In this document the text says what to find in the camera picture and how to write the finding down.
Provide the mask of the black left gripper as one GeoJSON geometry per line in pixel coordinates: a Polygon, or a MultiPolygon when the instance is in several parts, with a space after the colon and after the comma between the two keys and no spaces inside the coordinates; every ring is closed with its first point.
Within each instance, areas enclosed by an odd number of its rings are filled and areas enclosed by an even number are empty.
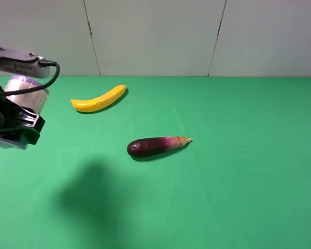
{"type": "Polygon", "coordinates": [[[8,97],[0,86],[0,139],[36,145],[45,120],[8,97]]]}

